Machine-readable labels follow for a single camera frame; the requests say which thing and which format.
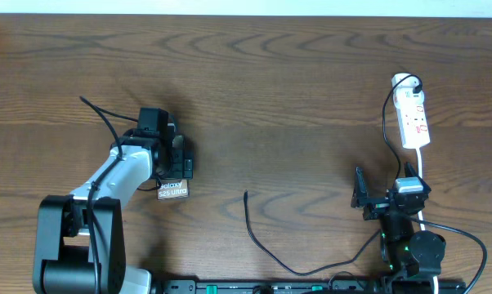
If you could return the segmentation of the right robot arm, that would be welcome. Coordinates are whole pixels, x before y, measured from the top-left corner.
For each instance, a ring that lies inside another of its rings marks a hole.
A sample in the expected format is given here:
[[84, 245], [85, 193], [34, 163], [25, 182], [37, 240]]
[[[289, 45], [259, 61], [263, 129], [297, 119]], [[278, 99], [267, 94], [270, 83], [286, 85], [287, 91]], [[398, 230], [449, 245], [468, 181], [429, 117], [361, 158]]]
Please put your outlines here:
[[425, 208], [431, 188], [410, 163], [405, 169], [405, 176], [376, 198], [369, 195], [363, 170], [356, 168], [351, 206], [363, 210], [364, 220], [380, 223], [382, 259], [391, 271], [380, 278], [382, 291], [432, 293], [433, 279], [441, 274], [446, 242], [439, 234], [414, 229], [414, 217]]

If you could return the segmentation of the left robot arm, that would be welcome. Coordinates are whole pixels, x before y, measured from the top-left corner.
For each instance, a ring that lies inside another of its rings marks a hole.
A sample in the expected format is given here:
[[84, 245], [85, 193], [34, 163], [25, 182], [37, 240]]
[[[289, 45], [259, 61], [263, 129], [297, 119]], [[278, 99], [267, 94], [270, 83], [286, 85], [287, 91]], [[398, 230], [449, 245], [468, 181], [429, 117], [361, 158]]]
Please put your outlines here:
[[38, 208], [33, 288], [37, 293], [156, 293], [147, 269], [126, 261], [122, 210], [140, 186], [162, 188], [193, 175], [193, 157], [174, 123], [144, 123], [110, 147], [102, 166], [65, 196]]

